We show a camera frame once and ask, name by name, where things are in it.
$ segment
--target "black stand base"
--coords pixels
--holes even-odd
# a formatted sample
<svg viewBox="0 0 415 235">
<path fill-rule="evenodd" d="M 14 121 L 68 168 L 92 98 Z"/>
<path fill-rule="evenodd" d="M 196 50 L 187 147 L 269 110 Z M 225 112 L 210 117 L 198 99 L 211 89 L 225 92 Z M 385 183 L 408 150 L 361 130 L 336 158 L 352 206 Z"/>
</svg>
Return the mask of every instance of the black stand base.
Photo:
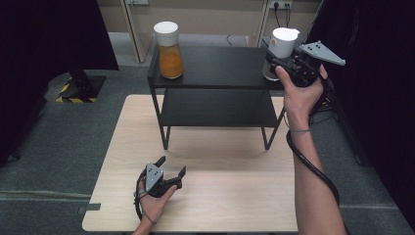
<svg viewBox="0 0 415 235">
<path fill-rule="evenodd" d="M 88 76 L 88 78 L 92 85 L 92 89 L 90 91 L 79 91 L 74 84 L 73 78 L 71 77 L 67 84 L 65 84 L 64 88 L 62 88 L 61 94 L 56 101 L 67 103 L 95 102 L 106 78 L 99 75 Z"/>
</svg>

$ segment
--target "bottle cap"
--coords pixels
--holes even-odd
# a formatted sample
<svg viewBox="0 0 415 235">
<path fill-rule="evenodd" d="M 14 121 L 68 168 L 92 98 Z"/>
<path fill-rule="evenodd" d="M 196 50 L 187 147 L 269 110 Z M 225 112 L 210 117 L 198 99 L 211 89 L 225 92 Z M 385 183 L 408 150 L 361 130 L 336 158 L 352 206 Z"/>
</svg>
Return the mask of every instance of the bottle cap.
<svg viewBox="0 0 415 235">
<path fill-rule="evenodd" d="M 154 26 L 156 41 L 160 46 L 173 46 L 179 41 L 179 26 L 173 22 L 160 22 Z"/>
</svg>

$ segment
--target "person's right hand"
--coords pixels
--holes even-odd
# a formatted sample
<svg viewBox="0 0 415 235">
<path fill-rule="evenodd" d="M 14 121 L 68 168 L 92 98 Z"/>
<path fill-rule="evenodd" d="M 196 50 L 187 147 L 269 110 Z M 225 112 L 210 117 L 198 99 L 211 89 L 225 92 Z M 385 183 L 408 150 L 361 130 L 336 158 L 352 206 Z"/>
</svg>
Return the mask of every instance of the person's right hand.
<svg viewBox="0 0 415 235">
<path fill-rule="evenodd" d="M 308 129 L 308 116 L 323 92 L 320 79 L 316 79 L 310 86 L 302 88 L 293 84 L 290 76 L 282 67 L 277 67 L 275 72 L 284 85 L 284 108 L 287 112 L 290 128 Z M 320 67 L 320 74 L 325 79 L 328 76 L 323 66 Z"/>
</svg>

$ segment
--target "cabinet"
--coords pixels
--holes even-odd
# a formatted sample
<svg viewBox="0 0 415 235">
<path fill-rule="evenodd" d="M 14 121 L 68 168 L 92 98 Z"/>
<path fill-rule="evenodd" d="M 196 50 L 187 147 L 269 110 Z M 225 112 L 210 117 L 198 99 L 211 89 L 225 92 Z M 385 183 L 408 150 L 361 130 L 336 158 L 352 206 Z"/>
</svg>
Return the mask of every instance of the cabinet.
<svg viewBox="0 0 415 235">
<path fill-rule="evenodd" d="M 270 90 L 284 87 L 262 75 L 266 49 L 182 47 L 181 54 L 184 73 L 180 77 L 160 75 L 157 48 L 148 72 L 163 147 L 168 148 L 172 126 L 234 126 L 260 127 L 269 149 L 284 115 L 284 109 L 278 117 L 275 114 Z M 164 91 L 161 107 L 158 89 Z M 269 138 L 265 127 L 273 128 Z"/>
</svg>

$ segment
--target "bottle with orange liquid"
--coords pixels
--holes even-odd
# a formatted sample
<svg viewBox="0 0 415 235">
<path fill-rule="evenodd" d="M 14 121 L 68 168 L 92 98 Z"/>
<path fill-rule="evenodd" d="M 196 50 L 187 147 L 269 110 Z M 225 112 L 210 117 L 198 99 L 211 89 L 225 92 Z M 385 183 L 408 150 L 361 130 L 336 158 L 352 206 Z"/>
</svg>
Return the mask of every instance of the bottle with orange liquid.
<svg viewBox="0 0 415 235">
<path fill-rule="evenodd" d="M 154 26 L 159 47 L 160 73 L 165 78 L 177 78 L 183 71 L 179 48 L 178 25 L 173 22 L 156 23 Z"/>
</svg>

